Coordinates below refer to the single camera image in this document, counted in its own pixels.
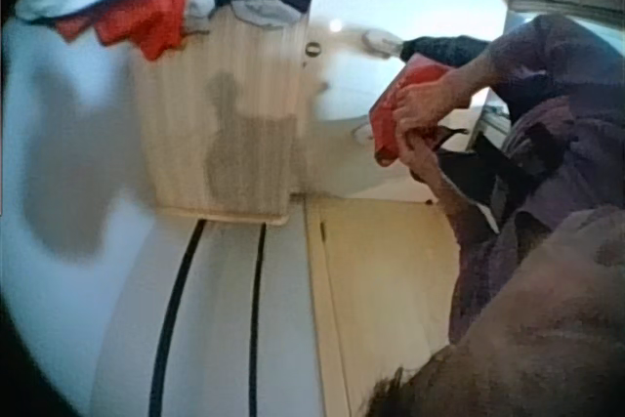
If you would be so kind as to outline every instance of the dark hair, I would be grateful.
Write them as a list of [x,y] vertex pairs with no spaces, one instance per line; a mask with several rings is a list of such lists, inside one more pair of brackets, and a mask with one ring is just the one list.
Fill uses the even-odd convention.
[[367,404],[365,417],[417,417],[421,396],[428,391],[440,365],[452,351],[453,346],[442,348],[410,378],[404,379],[404,369],[399,368],[393,378],[378,381]]

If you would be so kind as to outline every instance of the red object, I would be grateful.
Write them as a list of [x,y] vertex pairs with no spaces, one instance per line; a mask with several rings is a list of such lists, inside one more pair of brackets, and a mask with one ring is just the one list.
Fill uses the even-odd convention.
[[104,0],[81,14],[56,21],[57,31],[71,41],[90,25],[106,46],[129,39],[154,61],[180,46],[186,0]]
[[451,67],[415,54],[395,80],[369,111],[369,120],[375,141],[375,159],[381,166],[389,166],[399,157],[395,137],[396,123],[393,111],[397,108],[397,92],[408,85],[433,82]]

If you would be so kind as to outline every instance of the hand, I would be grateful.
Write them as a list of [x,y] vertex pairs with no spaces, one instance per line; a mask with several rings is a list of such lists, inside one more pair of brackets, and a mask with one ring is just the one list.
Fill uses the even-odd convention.
[[402,133],[433,128],[453,109],[469,107],[471,96],[461,92],[452,75],[448,72],[436,82],[409,85],[397,92],[393,118]]
[[407,134],[396,131],[399,160],[417,175],[430,184],[440,175],[438,158],[428,147],[426,141],[415,131]]

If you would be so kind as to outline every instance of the white sneaker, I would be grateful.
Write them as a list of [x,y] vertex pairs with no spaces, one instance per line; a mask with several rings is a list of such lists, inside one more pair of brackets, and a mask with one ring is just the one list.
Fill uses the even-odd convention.
[[403,40],[382,29],[370,29],[362,35],[367,48],[383,56],[398,58],[403,48]]
[[368,146],[373,142],[373,129],[371,128],[371,124],[367,122],[359,125],[352,130],[352,136],[354,136],[355,141],[362,146]]

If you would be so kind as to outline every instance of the shoe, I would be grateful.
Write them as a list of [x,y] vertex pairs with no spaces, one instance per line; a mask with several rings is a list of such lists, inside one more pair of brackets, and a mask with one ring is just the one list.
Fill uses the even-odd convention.
[[382,29],[370,29],[362,35],[362,42],[371,51],[387,57],[398,58],[403,48],[403,40]]

